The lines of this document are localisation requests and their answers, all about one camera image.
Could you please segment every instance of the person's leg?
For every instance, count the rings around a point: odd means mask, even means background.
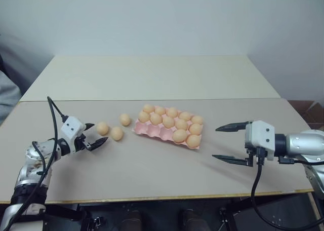
[[[189,209],[182,213],[181,226],[185,231],[211,231],[207,222]]]
[[[120,231],[142,231],[142,218],[139,211],[130,212],[121,222]]]

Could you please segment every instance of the egg tray cup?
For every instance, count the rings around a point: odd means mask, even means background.
[[[167,117],[167,114],[163,114],[161,115],[162,118]],[[178,117],[174,118],[175,123],[179,120]],[[189,131],[189,127],[193,124],[193,122],[191,120],[187,121],[188,124],[188,129],[186,130],[187,132],[187,137],[189,135],[192,135]],[[152,122],[150,120],[148,120],[145,123],[140,122],[138,119],[135,121],[135,127],[133,128],[133,131],[138,134],[138,135],[147,135],[149,137],[157,137],[163,141],[171,141],[177,145],[185,145],[190,149],[199,149],[199,146],[197,147],[189,147],[188,144],[186,143],[186,140],[181,142],[181,143],[176,143],[173,139],[172,139],[172,135],[173,133],[177,130],[176,126],[173,126],[171,128],[166,128],[163,123],[160,123],[158,125],[153,125]]]

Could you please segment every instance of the white table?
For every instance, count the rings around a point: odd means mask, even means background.
[[[279,98],[247,56],[55,56],[21,101]]]
[[[137,117],[146,101],[62,101],[63,113],[85,123],[107,121],[119,125],[118,115]],[[275,126],[277,133],[301,132],[307,124],[284,99],[218,99],[148,101],[165,107],[175,106],[202,115],[206,123],[199,150],[138,136],[123,127],[122,141],[113,140],[99,149],[83,150],[65,156],[53,165],[48,203],[85,203],[125,200],[162,200],[248,196],[256,167],[231,165],[213,154],[245,158],[244,131],[215,132],[218,126],[262,119]],[[100,136],[95,129],[90,139]],[[0,127],[0,202],[9,202],[17,174],[24,164],[31,141],[53,137],[47,102],[21,102]],[[257,189],[259,195],[311,191],[302,165],[279,165],[267,161]]]

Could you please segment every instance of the white wall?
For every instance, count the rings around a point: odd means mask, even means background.
[[[248,54],[281,96],[324,102],[324,0],[0,0],[0,34],[23,91],[55,54]]]

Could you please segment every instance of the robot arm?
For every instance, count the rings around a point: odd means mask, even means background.
[[[275,134],[274,127],[263,121],[232,123],[216,131],[233,132],[246,129],[245,148],[248,158],[241,160],[232,156],[213,155],[231,164],[253,166],[253,158],[264,164],[264,158],[273,161],[278,157],[280,164],[303,163],[306,177],[316,195],[324,199],[324,132],[308,130],[299,134]]]
[[[64,155],[73,154],[85,148],[92,151],[100,147],[108,139],[108,137],[100,138],[94,143],[90,144],[87,141],[87,137],[83,134],[84,131],[92,126],[94,126],[94,124],[84,124],[76,117],[67,117],[59,133],[58,144],[52,163],[60,160]],[[54,149],[55,140],[50,139],[45,142],[36,142],[34,144],[40,150],[47,165]],[[14,194],[11,197],[11,205],[5,210],[0,226],[1,231],[7,227],[10,219],[16,214],[18,209],[30,196],[31,192],[40,181],[42,174],[43,164],[41,158],[35,147],[32,145],[26,151],[26,161],[19,172]],[[49,168],[49,171],[46,177],[43,179],[39,189],[35,193],[31,204],[23,212],[21,218],[22,220],[37,220],[37,217],[39,220],[42,219],[42,214],[44,214],[46,211],[45,200],[47,197],[47,190],[50,184],[51,175],[52,167]]]

